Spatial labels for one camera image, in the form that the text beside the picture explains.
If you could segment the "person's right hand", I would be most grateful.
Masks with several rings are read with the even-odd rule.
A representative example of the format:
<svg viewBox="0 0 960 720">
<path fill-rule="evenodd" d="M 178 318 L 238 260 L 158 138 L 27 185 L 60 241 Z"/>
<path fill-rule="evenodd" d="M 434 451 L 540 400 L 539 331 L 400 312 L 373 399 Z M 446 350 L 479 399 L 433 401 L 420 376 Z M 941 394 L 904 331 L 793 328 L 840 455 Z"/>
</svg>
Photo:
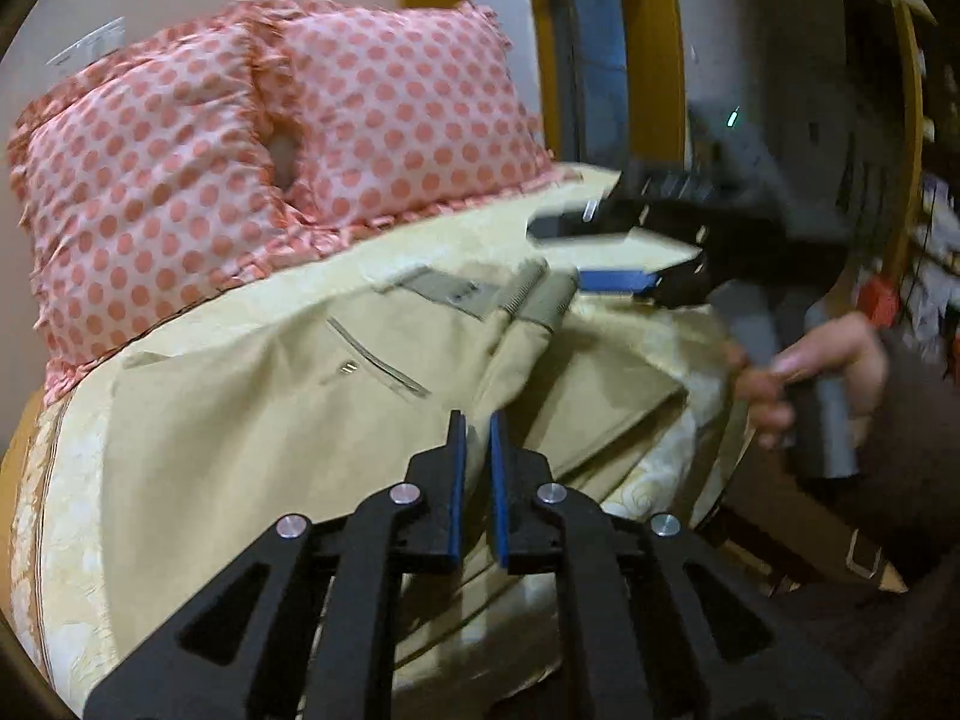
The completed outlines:
<svg viewBox="0 0 960 720">
<path fill-rule="evenodd" d="M 805 333 L 768 367 L 755 367 L 737 343 L 726 344 L 727 362 L 736 374 L 736 397 L 747 405 L 748 424 L 763 449 L 773 450 L 797 433 L 786 388 L 825 374 L 839 374 L 846 385 L 850 434 L 854 447 L 866 442 L 872 415 L 884 395 L 890 361 L 875 328 L 859 312 Z"/>
</svg>

